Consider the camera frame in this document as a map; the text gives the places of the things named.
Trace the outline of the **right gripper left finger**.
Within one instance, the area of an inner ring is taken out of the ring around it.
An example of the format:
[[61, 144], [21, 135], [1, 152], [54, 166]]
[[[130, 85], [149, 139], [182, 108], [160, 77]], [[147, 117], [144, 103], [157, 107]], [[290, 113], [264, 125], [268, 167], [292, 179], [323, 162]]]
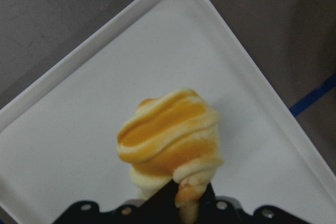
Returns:
[[143, 223], [179, 223], [178, 208], [175, 206], [175, 196], [178, 184], [173, 180], [163, 186], [142, 206]]

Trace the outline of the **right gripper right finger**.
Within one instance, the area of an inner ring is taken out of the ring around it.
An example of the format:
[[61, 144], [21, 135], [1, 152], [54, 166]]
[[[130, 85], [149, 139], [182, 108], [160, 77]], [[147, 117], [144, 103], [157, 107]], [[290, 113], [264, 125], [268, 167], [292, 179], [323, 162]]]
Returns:
[[215, 193], [211, 183], [206, 187], [205, 192], [199, 200], [198, 217], [196, 223], [212, 224], [215, 219]]

